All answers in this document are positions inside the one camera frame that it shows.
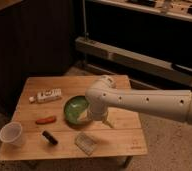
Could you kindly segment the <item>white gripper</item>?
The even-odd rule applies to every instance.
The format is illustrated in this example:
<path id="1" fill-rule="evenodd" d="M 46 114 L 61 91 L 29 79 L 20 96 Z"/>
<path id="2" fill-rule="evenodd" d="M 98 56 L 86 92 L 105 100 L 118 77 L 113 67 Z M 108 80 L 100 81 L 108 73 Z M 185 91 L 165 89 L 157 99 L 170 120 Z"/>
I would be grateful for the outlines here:
<path id="1" fill-rule="evenodd" d="M 103 103 L 90 103 L 87 109 L 87 116 L 94 121 L 103 121 L 103 123 L 114 129 L 113 124 L 105 120 L 108 116 L 108 106 Z"/>

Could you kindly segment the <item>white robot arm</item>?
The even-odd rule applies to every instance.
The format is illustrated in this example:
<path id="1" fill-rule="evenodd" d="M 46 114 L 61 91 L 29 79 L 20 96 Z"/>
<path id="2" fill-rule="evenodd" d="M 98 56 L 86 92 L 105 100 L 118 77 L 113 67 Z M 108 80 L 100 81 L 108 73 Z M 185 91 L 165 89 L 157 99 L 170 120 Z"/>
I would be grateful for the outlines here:
<path id="1" fill-rule="evenodd" d="M 109 107 L 122 108 L 192 125 L 192 90 L 125 90 L 102 75 L 85 92 L 88 116 L 102 121 Z"/>

